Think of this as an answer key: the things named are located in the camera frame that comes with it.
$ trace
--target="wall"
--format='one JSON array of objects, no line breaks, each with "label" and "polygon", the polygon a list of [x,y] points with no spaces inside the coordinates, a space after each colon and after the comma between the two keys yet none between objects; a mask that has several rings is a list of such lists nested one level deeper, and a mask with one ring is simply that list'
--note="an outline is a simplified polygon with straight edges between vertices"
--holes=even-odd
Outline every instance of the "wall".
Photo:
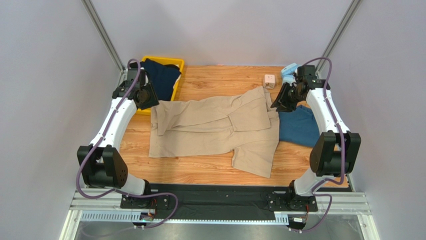
[{"label": "wall", "polygon": [[93,0],[121,59],[190,65],[303,63],[321,56],[351,0]]},{"label": "wall", "polygon": [[334,103],[362,138],[354,185],[383,240],[426,233],[425,16],[424,0],[363,1],[331,54]]},{"label": "wall", "polygon": [[78,0],[0,2],[1,239],[58,239],[118,71]]}]

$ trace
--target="gray floor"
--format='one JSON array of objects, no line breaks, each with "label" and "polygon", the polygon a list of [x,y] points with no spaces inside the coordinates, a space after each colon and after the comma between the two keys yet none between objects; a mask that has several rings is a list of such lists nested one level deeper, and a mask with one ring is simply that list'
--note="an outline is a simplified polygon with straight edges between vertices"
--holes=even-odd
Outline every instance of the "gray floor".
[{"label": "gray floor", "polygon": [[[310,215],[308,225],[314,225],[320,218]],[[126,222],[81,222],[76,240],[92,240],[81,234],[104,235],[131,227]],[[329,215],[314,232],[297,234],[289,232],[286,226],[274,225],[230,225],[166,223],[152,229],[131,229],[104,237],[103,240],[363,240],[356,215]]]}]

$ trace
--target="wooden table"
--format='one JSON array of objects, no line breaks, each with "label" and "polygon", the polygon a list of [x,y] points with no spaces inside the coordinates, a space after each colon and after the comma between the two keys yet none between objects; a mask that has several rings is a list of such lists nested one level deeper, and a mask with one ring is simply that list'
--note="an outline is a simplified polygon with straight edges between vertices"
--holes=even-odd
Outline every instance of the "wooden table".
[{"label": "wooden table", "polygon": [[[274,74],[278,85],[271,89],[272,101],[281,88],[282,66],[187,66],[176,101],[201,100],[213,96],[240,95],[262,85],[265,74]],[[136,114],[128,124],[120,154],[129,172],[150,183],[288,186],[309,167],[310,147],[280,142],[270,178],[231,167],[233,152],[186,157],[150,158],[150,116]]]}]

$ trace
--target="white wall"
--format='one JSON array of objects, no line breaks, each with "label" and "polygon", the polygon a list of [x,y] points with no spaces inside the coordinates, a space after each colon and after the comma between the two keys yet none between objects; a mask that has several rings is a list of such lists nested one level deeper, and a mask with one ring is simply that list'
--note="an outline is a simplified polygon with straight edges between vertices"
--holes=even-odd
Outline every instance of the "white wall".
[{"label": "white wall", "polygon": [[362,139],[355,187],[382,240],[426,235],[425,24],[424,0],[366,0],[331,54],[334,102]]},{"label": "white wall", "polygon": [[0,235],[58,239],[118,71],[79,0],[0,2]]},{"label": "white wall", "polygon": [[122,61],[285,65],[321,56],[351,0],[93,0]]}]

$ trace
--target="cable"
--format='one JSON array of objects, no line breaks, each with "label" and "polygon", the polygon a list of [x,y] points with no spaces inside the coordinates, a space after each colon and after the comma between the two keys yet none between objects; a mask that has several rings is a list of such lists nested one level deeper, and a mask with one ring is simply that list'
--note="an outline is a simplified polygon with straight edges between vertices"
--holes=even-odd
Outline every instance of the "cable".
[{"label": "cable", "polygon": [[316,194],[315,192],[317,191],[317,188],[319,188],[325,182],[332,182],[332,183],[335,183],[337,185],[342,185],[345,182],[345,156],[346,156],[346,154],[345,154],[345,151],[346,151],[346,149],[345,149],[345,136],[343,135],[342,127],[340,126],[340,124],[338,122],[337,116],[336,116],[336,114],[335,114],[335,112],[334,112],[334,110],[332,108],[332,105],[331,105],[331,103],[329,101],[329,98],[327,96],[327,85],[329,83],[330,75],[332,74],[332,68],[333,68],[332,61],[328,57],[317,57],[317,58],[314,58],[314,59],[306,62],[304,65],[307,65],[309,63],[312,63],[313,61],[321,60],[321,59],[327,60],[328,63],[329,63],[328,74],[327,74],[327,78],[325,79],[324,87],[323,87],[323,96],[325,98],[325,103],[327,104],[328,111],[330,112],[330,114],[331,114],[331,116],[333,118],[333,121],[335,122],[335,126],[337,127],[337,130],[338,130],[339,135],[340,135],[340,144],[341,144],[341,151],[340,151],[341,152],[341,155],[340,155],[340,157],[341,157],[341,163],[340,163],[340,181],[336,181],[336,180],[331,179],[331,178],[325,178],[322,181],[320,181],[317,184],[315,184],[311,188],[311,192],[312,192],[312,194],[315,197],[329,197],[330,198],[330,202],[328,203],[327,209],[325,210],[324,215],[322,216],[322,218],[313,227],[311,227],[309,229],[306,229],[306,230],[299,230],[299,229],[291,229],[291,228],[289,228],[289,231],[293,231],[293,232],[300,233],[300,234],[301,233],[312,232],[319,225],[321,225],[321,223],[326,218],[326,216],[329,213],[330,208],[332,206],[333,196],[331,196],[330,194],[327,194],[327,193]]},{"label": "cable", "polygon": [[[87,195],[86,193],[83,192],[82,188],[80,187],[80,175],[82,174],[83,168],[86,165],[87,161],[89,160],[90,156],[93,154],[93,152],[96,150],[96,148],[101,144],[101,142],[105,139],[105,136],[108,132],[108,129],[110,128],[111,123],[113,122],[113,119],[118,111],[118,109],[120,108],[120,106],[122,105],[122,103],[126,100],[126,98],[129,96],[130,92],[132,91],[132,89],[135,87],[136,83],[138,82],[139,79],[139,75],[141,74],[141,64],[139,63],[139,61],[137,59],[130,59],[127,63],[127,68],[130,68],[130,63],[131,62],[136,62],[137,63],[137,73],[136,73],[136,77],[134,78],[131,86],[129,87],[129,89],[125,92],[124,96],[121,98],[121,100],[118,102],[117,106],[115,107],[115,109],[112,111],[111,116],[108,119],[108,122],[105,126],[105,129],[103,130],[102,136],[99,138],[99,140],[93,145],[93,147],[90,149],[90,151],[88,152],[88,154],[86,155],[86,157],[84,158],[83,162],[81,162],[80,168],[77,171],[77,176],[75,178],[75,185],[77,187],[77,191],[78,193],[80,193],[83,197],[87,198],[87,199],[98,199],[98,198],[102,198],[103,196],[112,193],[112,192],[117,192],[119,194],[122,195],[126,195],[127,197],[132,197],[132,198],[139,198],[139,199],[145,199],[145,198],[153,198],[153,197],[158,197],[158,196],[167,196],[170,195],[172,196],[175,200],[176,200],[176,204],[174,205],[173,211],[166,217],[164,218],[162,221],[155,223],[155,224],[151,224],[148,226],[145,226],[145,229],[151,229],[151,228],[155,228],[157,226],[160,226],[162,224],[164,224],[167,220],[169,220],[176,212],[176,209],[178,208],[178,197],[171,193],[171,192],[161,192],[161,193],[155,193],[155,194],[150,194],[150,195],[136,195],[136,194],[131,194],[131,193],[127,193],[124,191],[121,191],[119,189],[110,189],[102,194],[96,195],[96,196],[91,196],[91,195]],[[92,236],[92,235],[88,235],[86,233],[84,233],[83,231],[82,234],[87,236],[87,237],[94,237],[94,238],[103,238],[103,237],[108,237],[111,235],[115,235],[130,229],[134,229],[134,227],[129,227],[129,228],[125,228],[125,229],[121,229],[119,231],[116,232],[112,232],[106,235],[101,235],[101,236]]]}]

